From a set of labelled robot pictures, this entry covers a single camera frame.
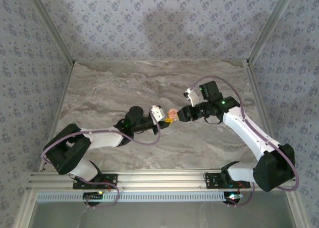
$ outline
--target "purple cable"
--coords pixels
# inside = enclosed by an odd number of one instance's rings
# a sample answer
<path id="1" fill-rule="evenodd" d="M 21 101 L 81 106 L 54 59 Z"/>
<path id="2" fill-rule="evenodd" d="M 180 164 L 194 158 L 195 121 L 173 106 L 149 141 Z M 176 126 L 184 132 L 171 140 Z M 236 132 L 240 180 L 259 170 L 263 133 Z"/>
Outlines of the purple cable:
<path id="1" fill-rule="evenodd" d="M 89 202 L 89 200 L 91 199 L 91 197 L 92 197 L 93 195 L 88 196 L 88 197 L 86 198 L 86 205 L 88 206 L 88 208 L 100 209 L 100 208 L 111 207 L 111 206 L 114 205 L 114 204 L 119 200 L 119 198 L 120 198 L 120 190 L 119 190 L 119 188 L 118 188 L 116 185 L 112 184 L 112 183 L 109 183 L 109 182 L 89 182 L 89 181 L 85 181 L 82 177 L 77 177 L 77 178 L 78 178 L 80 181 L 82 181 L 82 182 L 84 182 L 84 183 L 87 183 L 87 184 L 91 184 L 91 185 L 107 185 L 107 186 L 111 186 L 111 187 L 114 187 L 114 188 L 116 189 L 116 191 L 117 191 L 117 195 L 116 195 L 115 200 L 114 200 L 112 203 L 107 204 L 107 205 L 105 205 L 105 206 L 93 207 L 93 206 L 89 205 L 88 202 Z"/>
<path id="2" fill-rule="evenodd" d="M 249 126 L 249 128 L 257 135 L 259 136 L 264 142 L 267 142 L 267 138 L 265 138 L 263 135 L 261 135 L 250 123 L 247 119 L 245 119 L 245 111 L 244 111 L 244 103 L 239 95 L 239 93 L 237 92 L 237 90 L 228 82 L 226 81 L 225 79 L 223 78 L 220 78 L 219 76 L 214 76 L 214 75 L 207 75 L 207 76 L 204 76 L 202 78 L 200 78 L 199 80 L 197 80 L 194 84 L 192 84 L 190 86 L 190 90 L 192 90 L 200 81 L 202 81 L 203 79 L 206 79 L 206 78 L 216 78 L 216 79 L 219 79 L 223 82 L 225 82 L 234 92 L 235 94 L 237 95 L 238 97 L 238 100 L 239 100 L 239 104 L 240 104 L 240 111 L 241 111 L 241 115 L 245 121 L 245 123 Z M 273 148 L 275 149 L 286 161 L 287 163 L 289 164 L 289 166 L 291 167 L 292 171 L 294 172 L 295 174 L 295 177 L 296 177 L 296 183 L 294 185 L 294 187 L 292 188 L 282 188 L 282 187 L 278 187 L 279 190 L 282 190 L 282 191 L 285 191 L 285 192 L 292 192 L 292 191 L 295 191 L 298 186 L 299 186 L 299 175 L 298 175 L 298 172 L 295 168 L 295 166 L 293 165 L 293 163 L 290 161 L 290 159 L 276 146 L 274 145 L 273 143 L 271 142 L 268 142 L 268 144 Z"/>
<path id="3" fill-rule="evenodd" d="M 119 135 L 122 135 L 124 137 L 126 137 L 127 139 L 129 139 L 130 141 L 132 142 L 136 142 L 138 144 L 141 144 L 141 145 L 148 145 L 148 146 L 152 146 L 152 145 L 155 145 L 158 143 L 158 141 L 160 140 L 160 126 L 159 126 L 159 123 L 157 122 L 157 120 L 155 119 L 155 117 L 153 116 L 152 114 L 152 111 L 150 109 L 150 115 L 151 115 L 151 118 L 155 121 L 156 123 L 156 127 L 158 128 L 158 137 L 156 139 L 156 141 L 154 142 L 151 142 L 151 143 L 144 143 L 144 142 L 139 142 L 139 141 L 136 141 L 135 139 L 127 136 L 126 134 L 120 132 L 120 131 L 116 131 L 116 130 L 109 130 L 109 129 L 99 129 L 99 130 L 95 130 L 95 131 L 81 131 L 81 132 L 75 132 L 75 133 L 71 133 L 69 135 L 66 135 L 64 136 L 63 138 L 60 138 L 59 140 L 55 141 L 54 143 L 52 143 L 50 146 L 48 146 L 41 154 L 41 158 L 42 160 L 44 160 L 46 163 L 48 164 L 51 164 L 51 162 L 49 160 L 47 160 L 45 158 L 45 154 L 51 150 L 54 146 L 58 145 L 60 142 L 63 142 L 64 140 L 70 138 L 70 137 L 74 137 L 74 136 L 77 136 L 77 135 L 81 135 L 81 134 L 90 134 L 90 133 L 107 133 L 107 132 L 111 132 L 111 133 L 117 133 Z"/>

